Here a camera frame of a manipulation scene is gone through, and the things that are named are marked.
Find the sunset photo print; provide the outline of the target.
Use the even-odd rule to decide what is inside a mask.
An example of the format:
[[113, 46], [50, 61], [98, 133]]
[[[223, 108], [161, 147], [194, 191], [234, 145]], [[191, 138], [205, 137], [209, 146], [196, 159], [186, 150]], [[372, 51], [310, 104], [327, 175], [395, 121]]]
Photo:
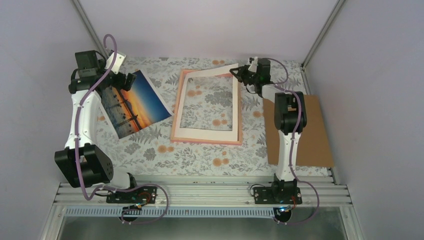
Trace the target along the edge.
[[174, 115], [151, 78], [142, 70], [132, 74], [135, 80], [130, 90], [110, 86], [101, 93], [104, 118], [116, 139], [125, 138]]

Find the brown cardboard backing board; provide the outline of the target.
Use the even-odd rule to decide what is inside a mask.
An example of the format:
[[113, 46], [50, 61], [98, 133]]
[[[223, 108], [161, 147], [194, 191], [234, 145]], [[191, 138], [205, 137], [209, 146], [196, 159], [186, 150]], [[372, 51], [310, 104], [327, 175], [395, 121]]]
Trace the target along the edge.
[[[307, 124], [298, 143], [296, 165], [332, 168], [335, 164], [319, 98], [316, 95], [305, 95], [304, 101]], [[277, 165], [279, 161], [280, 137], [274, 123], [274, 103], [268, 99], [263, 100], [263, 116], [267, 162], [271, 165]]]

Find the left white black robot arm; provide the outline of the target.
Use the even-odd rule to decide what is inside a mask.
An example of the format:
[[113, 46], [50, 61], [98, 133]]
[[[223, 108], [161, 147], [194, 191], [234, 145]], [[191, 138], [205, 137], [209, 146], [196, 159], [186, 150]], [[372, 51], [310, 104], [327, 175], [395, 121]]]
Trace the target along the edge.
[[72, 72], [68, 90], [72, 100], [72, 121], [64, 149], [56, 151], [54, 161], [73, 188], [108, 186], [120, 189], [119, 196], [131, 203], [139, 188], [129, 172], [115, 170], [112, 160], [97, 145], [98, 111], [106, 114], [102, 92], [107, 88], [129, 91], [136, 79], [120, 71], [127, 56], [111, 51], [108, 57], [97, 50], [75, 53], [77, 68]]

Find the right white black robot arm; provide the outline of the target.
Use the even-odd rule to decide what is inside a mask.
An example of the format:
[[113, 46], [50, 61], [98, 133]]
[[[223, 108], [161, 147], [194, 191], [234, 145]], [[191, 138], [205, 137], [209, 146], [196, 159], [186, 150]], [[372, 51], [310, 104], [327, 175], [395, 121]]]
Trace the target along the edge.
[[289, 197], [297, 196], [296, 157], [307, 116], [303, 93], [286, 89], [284, 84], [288, 78], [272, 80], [271, 63], [276, 61], [269, 57], [251, 57], [246, 65], [231, 68], [229, 72], [245, 87], [253, 86], [254, 94], [274, 104], [279, 153], [270, 195], [274, 202], [282, 204]]

